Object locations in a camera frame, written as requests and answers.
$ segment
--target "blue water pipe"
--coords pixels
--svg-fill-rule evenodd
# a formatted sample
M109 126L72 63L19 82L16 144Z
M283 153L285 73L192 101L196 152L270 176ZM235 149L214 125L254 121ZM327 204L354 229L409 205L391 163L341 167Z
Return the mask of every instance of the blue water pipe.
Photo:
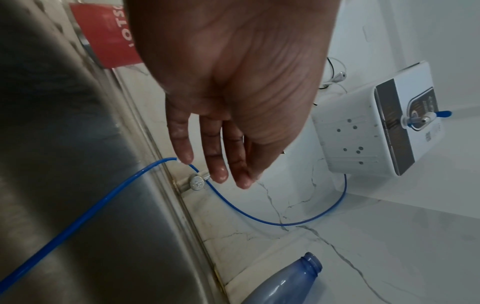
M2 281L0 281L0 295L2 295L10 286L15 284L18 280L20 280L27 272L30 271L33 267L35 267L44 257L46 257L50 252L52 252L55 248L57 248L59 245L61 245L65 240L67 240L70 236L72 236L75 232L77 232L87 221L92 219L98 211L100 211L105 205L107 205L117 194L119 194L122 190L124 190L128 185L133 183L136 179L147 173L148 171L152 170L153 168L157 167L158 165L161 165L163 163L169 162L169 161L176 161L176 157L168 157L164 158L161 160L158 160L147 167L143 168L139 172L135 173L128 179L126 179L123 183L118 185L115 189L110 191L104 198L102 198L100 201L95 203L89 210L87 210L84 214L82 214L79 218L77 218L70 226L65 228L62 232L60 232L56 237L54 237L50 242L48 242L45 246L43 246L39 251L37 251L34 255L32 255L28 260L26 260L22 265L20 265L17 269L15 269L12 273L10 273L7 277L5 277ZM192 168L196 173L199 172L199 170L193 166L189 165L190 168ZM320 213L317 216L314 216L310 219L301 221L301 222L296 222L296 223L288 223L288 224L282 224L282 223L273 223L273 222L268 222L264 221L261 219L258 219L254 216L251 216L237 207L235 207L232 203L230 203L223 195L220 194L220 192L215 189L215 187L210 183L209 181L206 181L207 184L211 187L211 189L215 192L216 195L219 196L219 198L224 201L228 206L233 208L235 211L241 213L242 215L263 223L267 225L273 225L273 226L297 226L297 225L302 225L308 222L311 222L313 220L316 220L325 214L329 213L333 209L335 209L341 201L344 199L346 193L347 193L347 176L344 175L344 180L345 180L345 186L343 189L343 193L341 194L341 197L336 201L335 204L333 204L330 208L328 208L326 211Z

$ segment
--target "wall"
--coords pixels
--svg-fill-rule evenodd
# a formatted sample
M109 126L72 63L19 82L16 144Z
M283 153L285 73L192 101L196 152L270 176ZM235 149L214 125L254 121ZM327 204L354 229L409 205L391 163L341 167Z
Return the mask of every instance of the wall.
M480 2L379 1L399 65L430 62L446 138L398 179L352 177L349 192L480 218Z

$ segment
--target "plastic bottle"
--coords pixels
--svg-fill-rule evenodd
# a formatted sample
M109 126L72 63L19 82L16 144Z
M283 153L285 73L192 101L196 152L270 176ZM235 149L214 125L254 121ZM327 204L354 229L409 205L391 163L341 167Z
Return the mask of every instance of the plastic bottle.
M302 304L322 268L319 259L307 252L263 282L242 304Z

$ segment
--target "sink basin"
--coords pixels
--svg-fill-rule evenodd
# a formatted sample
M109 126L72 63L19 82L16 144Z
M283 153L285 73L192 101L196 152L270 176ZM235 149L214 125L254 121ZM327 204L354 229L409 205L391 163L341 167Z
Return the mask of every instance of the sink basin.
M160 157L33 3L0 2L0 279ZM226 303L185 210L166 169L146 174L0 302Z

